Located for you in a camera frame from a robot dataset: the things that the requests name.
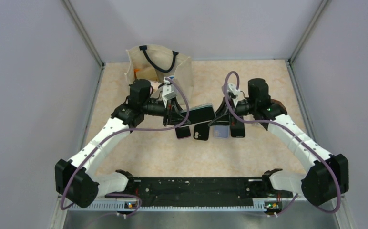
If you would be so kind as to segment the black smartphone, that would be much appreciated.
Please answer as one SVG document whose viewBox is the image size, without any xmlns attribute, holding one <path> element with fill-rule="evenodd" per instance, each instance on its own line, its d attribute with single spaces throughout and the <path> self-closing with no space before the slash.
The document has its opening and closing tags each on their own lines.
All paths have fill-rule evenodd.
<svg viewBox="0 0 368 229">
<path fill-rule="evenodd" d="M 178 127 L 175 129 L 177 139 L 185 139 L 192 136 L 189 126 Z"/>
</svg>

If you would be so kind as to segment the black phone from lilac case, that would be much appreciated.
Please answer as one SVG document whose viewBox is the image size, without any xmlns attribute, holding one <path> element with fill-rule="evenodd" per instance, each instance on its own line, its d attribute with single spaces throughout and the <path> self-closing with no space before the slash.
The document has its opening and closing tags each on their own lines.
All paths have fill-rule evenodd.
<svg viewBox="0 0 368 229">
<path fill-rule="evenodd" d="M 230 126 L 230 136 L 232 138 L 244 138 L 245 135 L 244 123 L 238 122 L 235 125 Z"/>
</svg>

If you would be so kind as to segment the black phone case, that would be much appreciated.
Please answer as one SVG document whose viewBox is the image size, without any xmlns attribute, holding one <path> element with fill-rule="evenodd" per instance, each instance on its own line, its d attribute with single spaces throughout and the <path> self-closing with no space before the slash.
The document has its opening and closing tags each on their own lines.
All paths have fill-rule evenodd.
<svg viewBox="0 0 368 229">
<path fill-rule="evenodd" d="M 195 140 L 207 141 L 209 139 L 210 126 L 208 123 L 200 123 L 194 125 L 193 138 Z"/>
</svg>

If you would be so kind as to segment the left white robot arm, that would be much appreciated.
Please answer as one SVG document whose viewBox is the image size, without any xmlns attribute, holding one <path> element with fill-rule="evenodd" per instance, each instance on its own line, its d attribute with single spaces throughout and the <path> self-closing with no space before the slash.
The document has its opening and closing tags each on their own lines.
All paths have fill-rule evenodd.
<svg viewBox="0 0 368 229">
<path fill-rule="evenodd" d="M 116 107 L 103 129 L 69 160 L 59 160 L 55 165 L 56 190 L 61 194 L 62 210 L 65 200 L 81 208 L 89 206 L 98 196 L 118 192 L 123 197 L 134 193 L 135 185 L 121 172 L 96 176 L 95 172 L 107 155 L 137 127 L 145 115 L 158 116 L 157 109 L 147 109 L 151 104 L 153 85 L 146 79 L 135 80 L 130 85 L 124 103 Z"/>
</svg>

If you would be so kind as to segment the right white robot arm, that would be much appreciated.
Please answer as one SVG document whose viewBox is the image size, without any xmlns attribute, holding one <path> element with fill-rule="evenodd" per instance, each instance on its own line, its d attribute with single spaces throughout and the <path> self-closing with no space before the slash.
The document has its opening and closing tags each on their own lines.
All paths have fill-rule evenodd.
<svg viewBox="0 0 368 229">
<path fill-rule="evenodd" d="M 282 169 L 267 171 L 263 176 L 266 180 L 261 184 L 262 192 L 268 197 L 279 191 L 300 194 L 316 207 L 336 199 L 335 210 L 338 210 L 341 196 L 349 186 L 347 158 L 330 153 L 302 131 L 286 109 L 271 98 L 264 79 L 249 80 L 248 97 L 243 100 L 239 100 L 238 84 L 225 82 L 222 91 L 224 97 L 218 111 L 225 118 L 225 125 L 246 124 L 243 118 L 251 115 L 252 123 L 260 123 L 276 136 L 305 170 L 304 174 Z"/>
</svg>

